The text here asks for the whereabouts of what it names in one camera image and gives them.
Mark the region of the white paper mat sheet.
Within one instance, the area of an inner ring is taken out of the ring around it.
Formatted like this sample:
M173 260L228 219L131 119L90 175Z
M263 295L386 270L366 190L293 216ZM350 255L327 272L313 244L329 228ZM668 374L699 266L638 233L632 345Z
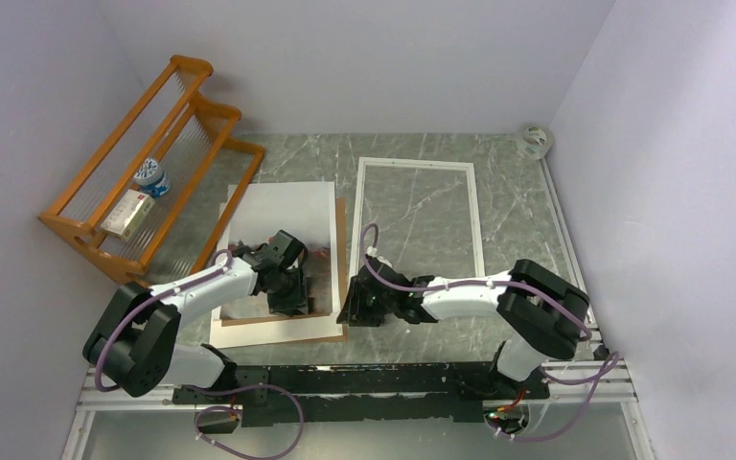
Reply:
M342 340L344 327L336 322L345 295L342 220L344 205L336 201L332 182L249 186L217 248L255 247L280 230L296 237L310 250L304 264L310 312L291 317L271 313L265 293L234 300L213 311L210 344L221 349Z

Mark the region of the brown frame backing board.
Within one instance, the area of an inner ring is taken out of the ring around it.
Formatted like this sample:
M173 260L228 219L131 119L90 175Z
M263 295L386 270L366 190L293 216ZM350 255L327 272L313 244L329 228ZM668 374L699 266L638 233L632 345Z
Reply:
M336 322L342 309L346 289L345 257L345 199L334 202L336 236L330 251L332 263L329 276L322 284L329 289L333 301L329 312L302 316L277 316L229 319L221 309L213 311L209 342L218 348L238 348L281 343L342 342L347 339L347 328Z

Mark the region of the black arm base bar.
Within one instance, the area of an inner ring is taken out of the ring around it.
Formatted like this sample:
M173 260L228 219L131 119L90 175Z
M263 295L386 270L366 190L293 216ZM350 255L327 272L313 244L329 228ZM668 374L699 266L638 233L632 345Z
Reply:
M510 403L517 391L494 387L485 361L334 366L241 366L239 395L205 396L176 389L175 405L241 406L245 427L293 423L297 406L268 390L280 386L293 394L308 423L448 419L480 423L497 403Z

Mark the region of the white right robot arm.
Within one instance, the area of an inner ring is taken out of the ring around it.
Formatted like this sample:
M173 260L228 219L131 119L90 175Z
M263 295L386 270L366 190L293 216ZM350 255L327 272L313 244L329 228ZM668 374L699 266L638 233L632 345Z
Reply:
M513 397L550 358L575 356L592 337L585 319L589 298L535 261L477 278L434 275L406 278L382 259L368 257L348 286L340 324L378 327L386 316L413 325L458 317L499 317L514 331L494 355L488 381L502 398Z

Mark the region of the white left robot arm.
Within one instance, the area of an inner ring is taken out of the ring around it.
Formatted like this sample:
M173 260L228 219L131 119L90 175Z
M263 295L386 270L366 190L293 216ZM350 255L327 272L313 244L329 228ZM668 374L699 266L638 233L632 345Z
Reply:
M210 344L178 344L179 332L228 302L259 294L279 311L302 311L309 302L304 268L310 254L281 230L257 246L221 249L205 269L174 282L121 285L82 349L96 389L137 398L171 384L213 403L227 401L240 386L237 363Z

